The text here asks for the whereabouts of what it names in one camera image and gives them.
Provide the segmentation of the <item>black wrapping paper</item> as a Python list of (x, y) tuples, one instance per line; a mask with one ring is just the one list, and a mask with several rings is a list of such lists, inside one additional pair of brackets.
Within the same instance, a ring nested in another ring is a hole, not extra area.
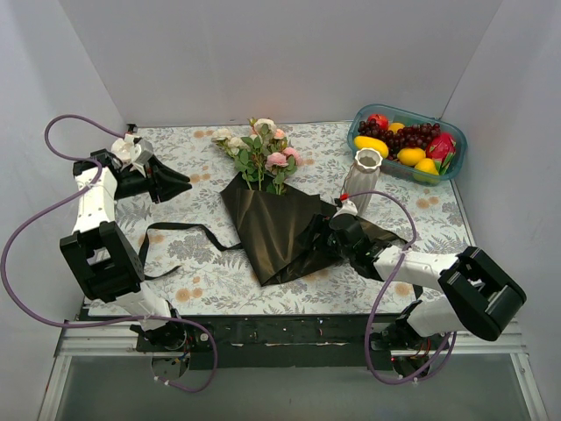
[(221, 192), (254, 274), (262, 286), (282, 284), (336, 265), (342, 258), (306, 246), (306, 229), (320, 214), (333, 217), (334, 204), (287, 186), (276, 195), (252, 189), (237, 174)]

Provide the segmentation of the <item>black ribbon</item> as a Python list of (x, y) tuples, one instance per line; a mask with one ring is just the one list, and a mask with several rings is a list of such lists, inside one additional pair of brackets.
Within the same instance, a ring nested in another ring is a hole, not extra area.
[(185, 232), (187, 230), (198, 230), (201, 234), (184, 235), (183, 239), (172, 239), (167, 244), (167, 256), (169, 258), (177, 258), (180, 263), (188, 259), (194, 259), (196, 263), (210, 263), (217, 253), (242, 250), (240, 243), (232, 246), (223, 245), (216, 235), (203, 224), (187, 224), (187, 223), (169, 223), (159, 222), (153, 223), (146, 228), (146, 232), (138, 250), (138, 256), (142, 263), (142, 267), (146, 268), (149, 252), (151, 250), (151, 241), (153, 235), (151, 231), (158, 232)]

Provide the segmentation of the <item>pink rose stem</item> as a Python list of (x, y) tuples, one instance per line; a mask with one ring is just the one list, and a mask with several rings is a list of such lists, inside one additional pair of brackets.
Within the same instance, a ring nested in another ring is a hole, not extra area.
[(266, 159), (266, 171), (273, 177), (273, 191), (277, 195), (285, 192), (285, 181), (293, 175), (302, 164), (299, 153), (291, 146), (281, 152), (271, 153)]

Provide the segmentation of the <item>peach rose stem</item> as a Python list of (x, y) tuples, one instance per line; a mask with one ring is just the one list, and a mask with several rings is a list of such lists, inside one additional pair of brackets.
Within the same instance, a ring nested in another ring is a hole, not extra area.
[(270, 118), (250, 118), (250, 138), (259, 139), (269, 151), (281, 152), (288, 147), (286, 133)]

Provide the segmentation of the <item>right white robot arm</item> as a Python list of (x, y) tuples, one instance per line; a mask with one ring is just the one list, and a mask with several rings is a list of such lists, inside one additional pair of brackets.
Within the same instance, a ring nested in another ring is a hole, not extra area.
[(433, 302), (416, 300), (387, 327), (373, 333), (379, 346), (416, 348), (439, 333), (468, 331), (495, 341), (526, 303), (523, 289), (482, 249), (431, 254), (403, 251), (386, 240), (370, 239), (349, 213), (313, 217), (310, 244), (325, 256), (348, 260), (367, 279), (433, 289)]

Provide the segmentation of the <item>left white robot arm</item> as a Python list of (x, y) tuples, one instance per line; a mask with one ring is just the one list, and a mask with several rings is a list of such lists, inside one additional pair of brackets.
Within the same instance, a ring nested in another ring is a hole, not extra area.
[(144, 264), (115, 218), (118, 199), (147, 193), (155, 203), (166, 202), (191, 188), (190, 180), (150, 157), (143, 171), (131, 171), (106, 149), (73, 165), (80, 189), (78, 216), (60, 250), (82, 292), (90, 300), (120, 307), (139, 318), (132, 330), (154, 346), (169, 351), (187, 340), (184, 324), (168, 300), (146, 283)]

